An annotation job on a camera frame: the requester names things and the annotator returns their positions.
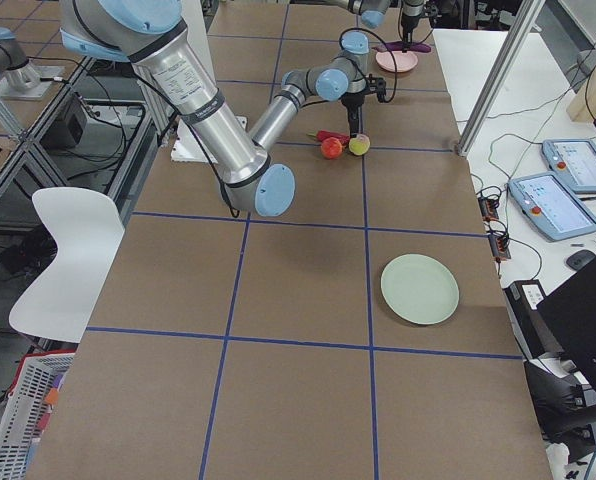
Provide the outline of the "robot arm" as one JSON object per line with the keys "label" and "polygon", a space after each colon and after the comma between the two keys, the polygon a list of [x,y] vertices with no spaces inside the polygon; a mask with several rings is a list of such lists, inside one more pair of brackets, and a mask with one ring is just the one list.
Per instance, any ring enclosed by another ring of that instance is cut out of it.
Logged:
{"label": "robot arm", "polygon": [[[345,9],[360,17],[362,23],[369,28],[380,26],[390,8],[387,0],[334,0],[326,4]],[[423,0],[404,0],[400,2],[401,28],[404,36],[411,36],[419,24],[424,13]]]}
{"label": "robot arm", "polygon": [[164,96],[211,154],[225,203],[239,211],[275,217],[291,205],[295,178],[275,164],[269,149],[311,96],[336,101],[365,86],[368,41],[343,34],[331,63],[285,75],[280,91],[245,130],[187,38],[178,1],[63,1],[64,46],[98,59],[146,69]]}

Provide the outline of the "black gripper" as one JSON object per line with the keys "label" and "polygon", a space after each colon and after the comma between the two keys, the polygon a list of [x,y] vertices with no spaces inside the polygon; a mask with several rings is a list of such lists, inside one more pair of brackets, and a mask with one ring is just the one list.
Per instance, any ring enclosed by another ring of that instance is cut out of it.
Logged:
{"label": "black gripper", "polygon": [[360,112],[364,104],[364,93],[345,93],[341,97],[341,102],[347,109],[349,137],[355,137],[361,132]]}
{"label": "black gripper", "polygon": [[404,35],[412,35],[418,26],[418,17],[403,14],[401,16],[400,24]]}

